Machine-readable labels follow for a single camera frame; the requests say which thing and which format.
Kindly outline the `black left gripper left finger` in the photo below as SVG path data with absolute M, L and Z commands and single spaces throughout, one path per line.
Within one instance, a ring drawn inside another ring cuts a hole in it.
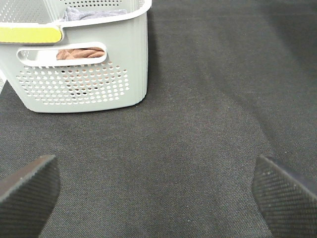
M 60 193 L 55 155 L 37 158 L 0 182 L 0 236 L 37 238 Z

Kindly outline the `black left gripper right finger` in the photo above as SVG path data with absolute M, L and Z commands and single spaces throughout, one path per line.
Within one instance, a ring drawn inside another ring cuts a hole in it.
M 252 192 L 275 238 L 317 236 L 317 184 L 281 161 L 260 155 Z

